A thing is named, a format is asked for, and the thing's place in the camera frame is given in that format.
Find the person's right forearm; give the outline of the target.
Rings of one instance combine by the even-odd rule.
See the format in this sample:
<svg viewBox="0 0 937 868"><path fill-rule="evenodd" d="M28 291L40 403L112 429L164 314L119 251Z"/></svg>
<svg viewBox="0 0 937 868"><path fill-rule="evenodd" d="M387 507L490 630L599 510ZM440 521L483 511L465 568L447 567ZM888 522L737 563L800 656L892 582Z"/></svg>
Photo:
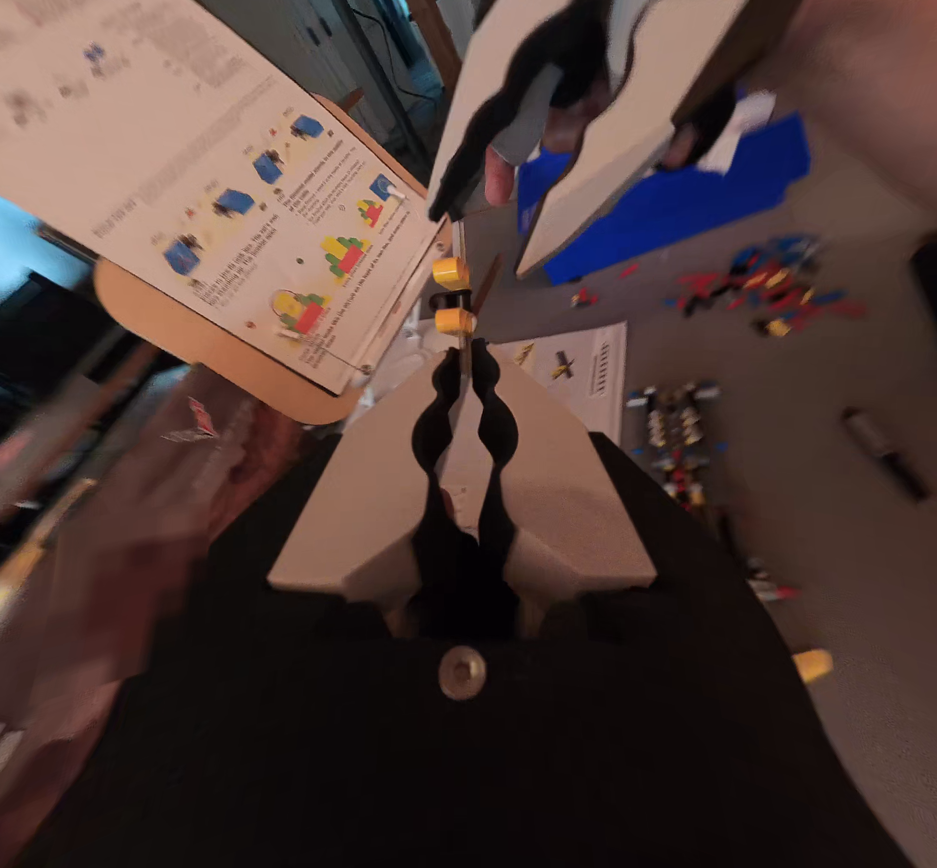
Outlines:
<svg viewBox="0 0 937 868"><path fill-rule="evenodd" d="M936 0L803 0L750 82L935 214Z"/></svg>

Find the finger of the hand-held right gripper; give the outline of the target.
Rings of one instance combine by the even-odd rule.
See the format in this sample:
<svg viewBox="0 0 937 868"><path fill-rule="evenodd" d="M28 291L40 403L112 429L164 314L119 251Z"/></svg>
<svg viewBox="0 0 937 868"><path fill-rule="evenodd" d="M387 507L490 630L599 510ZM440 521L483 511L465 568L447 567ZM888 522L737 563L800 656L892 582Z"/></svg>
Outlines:
<svg viewBox="0 0 937 868"><path fill-rule="evenodd" d="M677 108L749 0L613 0L606 64L615 92L531 218L524 279L604 217L666 151Z"/></svg>
<svg viewBox="0 0 937 868"><path fill-rule="evenodd" d="M525 163L552 108L606 77L611 0L483 0L433 165L428 218L449 216L492 149Z"/></svg>

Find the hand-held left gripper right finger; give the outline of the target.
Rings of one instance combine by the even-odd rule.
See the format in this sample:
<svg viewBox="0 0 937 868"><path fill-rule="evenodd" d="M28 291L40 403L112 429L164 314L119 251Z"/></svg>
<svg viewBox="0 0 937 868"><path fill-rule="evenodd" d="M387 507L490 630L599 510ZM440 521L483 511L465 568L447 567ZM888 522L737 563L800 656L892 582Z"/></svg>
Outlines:
<svg viewBox="0 0 937 868"><path fill-rule="evenodd" d="M517 632L583 595L647 589L657 570L588 429L483 339L471 356L491 460L479 541L518 599Z"/></svg>

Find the black lego beam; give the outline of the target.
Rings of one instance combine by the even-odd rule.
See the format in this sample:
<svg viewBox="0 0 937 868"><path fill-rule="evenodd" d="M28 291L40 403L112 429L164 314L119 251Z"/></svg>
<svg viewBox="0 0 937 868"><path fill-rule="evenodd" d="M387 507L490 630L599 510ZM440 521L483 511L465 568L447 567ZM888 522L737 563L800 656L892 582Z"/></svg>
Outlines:
<svg viewBox="0 0 937 868"><path fill-rule="evenodd" d="M931 499L931 488L865 411L848 407L839 416L846 433L862 453L913 502Z"/></svg>

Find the grey lego axle black connector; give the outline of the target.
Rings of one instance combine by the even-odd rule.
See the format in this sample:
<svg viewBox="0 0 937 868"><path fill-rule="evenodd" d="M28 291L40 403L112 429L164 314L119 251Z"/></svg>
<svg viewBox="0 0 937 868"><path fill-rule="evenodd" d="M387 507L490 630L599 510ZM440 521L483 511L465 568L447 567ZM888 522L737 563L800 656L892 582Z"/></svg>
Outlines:
<svg viewBox="0 0 937 868"><path fill-rule="evenodd" d="M468 263L468 266L469 266L466 242L465 242L465 233L463 230L463 222L460 220L452 221L449 224L449 229L450 229L450 237L451 237L450 245L448 249L442 248L440 250L439 259L450 257L450 256L461 257ZM456 292L448 291L446 289L439 287L439 292L433 294L430 297L429 308L430 308L430 311L433 312L433 316L435 316L435 312L437 310L450 309L450 308L456 308L456 307L462 307L466 310L471 311L473 314L475 314L473 311L472 297L473 297L472 285L471 285L470 290L463 290L463 291L456 291ZM458 346L459 355L460 355L461 376L465 382L468 382L471 379L471 373L472 373L472 342L473 342L474 334L471 336L459 336L459 337L450 336L450 337L455 338L455 340L457 341L457 346Z"/></svg>

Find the lego set box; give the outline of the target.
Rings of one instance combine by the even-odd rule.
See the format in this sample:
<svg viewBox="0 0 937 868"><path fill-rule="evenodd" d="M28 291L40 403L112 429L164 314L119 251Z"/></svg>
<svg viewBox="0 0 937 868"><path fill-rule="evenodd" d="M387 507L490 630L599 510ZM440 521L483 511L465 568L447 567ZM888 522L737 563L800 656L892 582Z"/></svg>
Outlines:
<svg viewBox="0 0 937 868"><path fill-rule="evenodd" d="M204 368L79 478L2 568L2 726L137 673L193 563L296 458L303 426Z"/></svg>

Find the wooden post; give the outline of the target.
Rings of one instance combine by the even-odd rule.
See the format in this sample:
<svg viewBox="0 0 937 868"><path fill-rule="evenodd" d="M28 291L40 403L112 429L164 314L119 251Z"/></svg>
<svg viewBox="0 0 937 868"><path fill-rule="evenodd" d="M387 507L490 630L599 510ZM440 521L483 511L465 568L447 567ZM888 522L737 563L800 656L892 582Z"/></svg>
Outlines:
<svg viewBox="0 0 937 868"><path fill-rule="evenodd" d="M458 56L449 27L436 0L405 0L407 9L428 46L428 53L439 72L447 96L451 99L460 76L462 61Z"/></svg>

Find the lego instruction booklet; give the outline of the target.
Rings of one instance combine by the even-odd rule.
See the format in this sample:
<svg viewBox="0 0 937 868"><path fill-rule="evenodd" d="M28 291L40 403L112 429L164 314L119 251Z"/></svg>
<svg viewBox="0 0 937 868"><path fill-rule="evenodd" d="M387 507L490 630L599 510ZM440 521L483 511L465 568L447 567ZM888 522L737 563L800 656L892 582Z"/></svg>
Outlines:
<svg viewBox="0 0 937 868"><path fill-rule="evenodd" d="M628 324L493 345L574 413L590 432L621 441Z"/></svg>

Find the white paper bags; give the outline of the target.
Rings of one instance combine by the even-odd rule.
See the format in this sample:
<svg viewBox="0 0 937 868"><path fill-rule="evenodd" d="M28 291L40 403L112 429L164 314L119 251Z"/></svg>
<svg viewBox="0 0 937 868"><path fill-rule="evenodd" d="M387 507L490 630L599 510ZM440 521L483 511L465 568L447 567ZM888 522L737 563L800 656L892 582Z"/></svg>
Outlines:
<svg viewBox="0 0 937 868"><path fill-rule="evenodd" d="M736 99L733 112L715 142L695 163L698 171L726 174L731 170L741 140L765 127L775 110L777 94L755 91Z"/></svg>

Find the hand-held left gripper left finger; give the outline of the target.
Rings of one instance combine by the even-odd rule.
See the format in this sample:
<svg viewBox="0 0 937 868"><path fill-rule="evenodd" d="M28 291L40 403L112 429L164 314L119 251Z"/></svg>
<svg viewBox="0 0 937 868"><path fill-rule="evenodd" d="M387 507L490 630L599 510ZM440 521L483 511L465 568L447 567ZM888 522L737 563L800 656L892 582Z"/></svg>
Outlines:
<svg viewBox="0 0 937 868"><path fill-rule="evenodd" d="M447 511L437 463L461 401L457 350L431 354L346 428L267 575L277 593L329 595L376 607L392 636L421 631L424 586L413 538L446 574L465 534Z"/></svg>

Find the pile of coloured lego pieces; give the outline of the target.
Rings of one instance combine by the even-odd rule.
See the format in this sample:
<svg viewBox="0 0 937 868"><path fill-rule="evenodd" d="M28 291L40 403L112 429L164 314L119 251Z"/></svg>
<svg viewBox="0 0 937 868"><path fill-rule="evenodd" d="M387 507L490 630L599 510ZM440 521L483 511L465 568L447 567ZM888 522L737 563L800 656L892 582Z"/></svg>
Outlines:
<svg viewBox="0 0 937 868"><path fill-rule="evenodd" d="M861 320L866 305L843 288L818 283L824 243L811 233L774 237L733 254L725 268L681 276L663 304L690 319L707 311L751 314L763 338L802 332L825 317Z"/></svg>

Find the lego car chassis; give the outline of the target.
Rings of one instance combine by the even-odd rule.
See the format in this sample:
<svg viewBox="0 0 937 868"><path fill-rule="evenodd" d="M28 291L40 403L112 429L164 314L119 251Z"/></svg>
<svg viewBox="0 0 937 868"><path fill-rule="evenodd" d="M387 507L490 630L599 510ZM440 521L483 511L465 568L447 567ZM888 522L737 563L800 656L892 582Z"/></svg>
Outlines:
<svg viewBox="0 0 937 868"><path fill-rule="evenodd" d="M643 416L643 438L634 452L664 492L719 542L762 604L794 601L800 589L784 584L740 545L732 515L712 497L711 470L716 447L705 411L721 396L714 381L684 382L674 388L650 385L633 391L626 407Z"/></svg>

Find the person's right hand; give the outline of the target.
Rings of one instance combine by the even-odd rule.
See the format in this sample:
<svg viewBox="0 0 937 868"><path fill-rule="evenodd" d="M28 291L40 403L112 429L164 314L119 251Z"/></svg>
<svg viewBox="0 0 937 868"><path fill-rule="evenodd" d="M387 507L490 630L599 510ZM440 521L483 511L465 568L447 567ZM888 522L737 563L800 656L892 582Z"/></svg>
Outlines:
<svg viewBox="0 0 937 868"><path fill-rule="evenodd" d="M608 106L611 91L604 78L597 78L591 87L576 101L565 108L551 107L545 121L541 145L546 151L571 154L580 146L582 136ZM501 159L489 146L485 159L485 194L490 206L505 206L513 192L516 168Z"/></svg>

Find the blue plastic bin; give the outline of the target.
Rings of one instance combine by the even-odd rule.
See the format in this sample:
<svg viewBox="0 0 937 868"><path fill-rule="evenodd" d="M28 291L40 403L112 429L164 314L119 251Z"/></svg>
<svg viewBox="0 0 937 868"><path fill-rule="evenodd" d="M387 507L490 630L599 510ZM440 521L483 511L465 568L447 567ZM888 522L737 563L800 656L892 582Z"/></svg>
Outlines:
<svg viewBox="0 0 937 868"><path fill-rule="evenodd" d="M724 174L695 167L651 173L547 261L545 274L554 286L575 281L771 210L811 167L804 122L790 113L744 135Z"/></svg>

